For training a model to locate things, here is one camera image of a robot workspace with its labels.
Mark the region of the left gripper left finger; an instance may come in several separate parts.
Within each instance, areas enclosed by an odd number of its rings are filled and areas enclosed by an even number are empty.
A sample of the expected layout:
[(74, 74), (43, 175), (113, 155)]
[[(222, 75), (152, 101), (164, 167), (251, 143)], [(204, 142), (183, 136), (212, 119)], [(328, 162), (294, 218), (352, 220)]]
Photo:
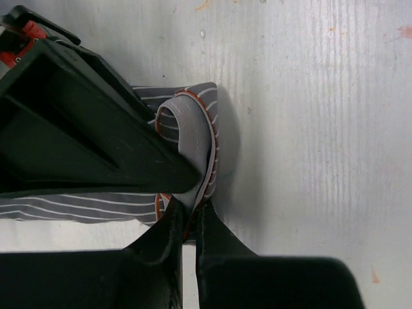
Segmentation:
[(1, 308), (182, 308), (183, 207), (120, 250), (1, 254)]

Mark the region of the grey striped underwear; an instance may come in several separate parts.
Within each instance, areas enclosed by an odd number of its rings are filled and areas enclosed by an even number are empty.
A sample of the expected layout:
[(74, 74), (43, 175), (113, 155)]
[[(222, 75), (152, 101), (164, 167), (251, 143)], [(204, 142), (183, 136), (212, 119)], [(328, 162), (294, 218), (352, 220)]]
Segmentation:
[(217, 85), (135, 86), (133, 90), (155, 114), (148, 124), (201, 173), (193, 189), (182, 194), (98, 192), (3, 198), (1, 218), (87, 224), (138, 220), (151, 227), (162, 217), (171, 198), (176, 198), (184, 206), (183, 239), (194, 244), (197, 208), (211, 198), (216, 188), (220, 151)]

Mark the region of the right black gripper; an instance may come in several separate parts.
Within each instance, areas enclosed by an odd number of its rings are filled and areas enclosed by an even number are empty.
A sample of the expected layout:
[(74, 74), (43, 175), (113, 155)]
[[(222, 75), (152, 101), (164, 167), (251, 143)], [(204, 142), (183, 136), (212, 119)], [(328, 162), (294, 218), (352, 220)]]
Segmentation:
[(1, 16), (1, 82), (10, 79), (10, 72), (42, 40), (81, 54), (81, 40), (75, 34), (24, 5)]

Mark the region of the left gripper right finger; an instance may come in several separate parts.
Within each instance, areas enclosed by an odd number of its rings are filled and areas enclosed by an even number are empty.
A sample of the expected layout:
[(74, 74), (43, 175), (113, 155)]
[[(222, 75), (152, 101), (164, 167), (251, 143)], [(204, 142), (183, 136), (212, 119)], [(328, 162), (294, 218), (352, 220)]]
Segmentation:
[(211, 202), (196, 224), (200, 308), (364, 308), (354, 276), (330, 257), (259, 256)]

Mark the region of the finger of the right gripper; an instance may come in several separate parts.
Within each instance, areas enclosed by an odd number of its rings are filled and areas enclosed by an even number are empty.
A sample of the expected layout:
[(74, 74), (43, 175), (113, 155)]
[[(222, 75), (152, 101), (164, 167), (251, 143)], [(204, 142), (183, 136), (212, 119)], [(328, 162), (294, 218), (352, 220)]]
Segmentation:
[(200, 170), (73, 50), (41, 40), (1, 79), (1, 196), (185, 193)]

